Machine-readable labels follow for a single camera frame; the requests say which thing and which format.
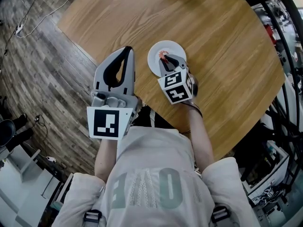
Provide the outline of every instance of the white plate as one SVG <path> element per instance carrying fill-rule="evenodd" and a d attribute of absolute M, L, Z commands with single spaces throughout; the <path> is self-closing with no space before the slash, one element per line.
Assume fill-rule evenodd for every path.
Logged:
<path fill-rule="evenodd" d="M 186 61 L 184 49 L 176 42 L 163 40 L 153 45 L 147 55 L 147 63 L 151 71 L 158 77 L 161 77 L 159 66 L 159 52 L 167 51 L 169 54 L 182 57 Z"/>

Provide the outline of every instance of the wooden tabletop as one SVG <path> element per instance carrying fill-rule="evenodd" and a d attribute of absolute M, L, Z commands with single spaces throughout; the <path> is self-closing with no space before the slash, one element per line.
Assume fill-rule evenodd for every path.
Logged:
<path fill-rule="evenodd" d="M 147 64 L 156 42 L 179 43 L 199 81 L 197 104 L 216 159 L 260 119 L 285 80 L 266 30 L 245 0 L 75 0 L 58 26 L 97 63 L 132 46 L 135 93 L 183 132 L 189 129 L 183 105 L 169 104 Z"/>

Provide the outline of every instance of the black buckle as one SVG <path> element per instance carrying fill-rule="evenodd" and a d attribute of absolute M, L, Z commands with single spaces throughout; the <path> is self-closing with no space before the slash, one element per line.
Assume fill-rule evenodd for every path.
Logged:
<path fill-rule="evenodd" d="M 229 217 L 230 217 L 230 213 L 228 209 L 225 206 L 218 206 L 214 208 L 212 215 L 212 222 L 216 223 Z"/>
<path fill-rule="evenodd" d="M 84 222 L 99 223 L 102 217 L 102 213 L 99 210 L 87 211 L 84 215 Z"/>

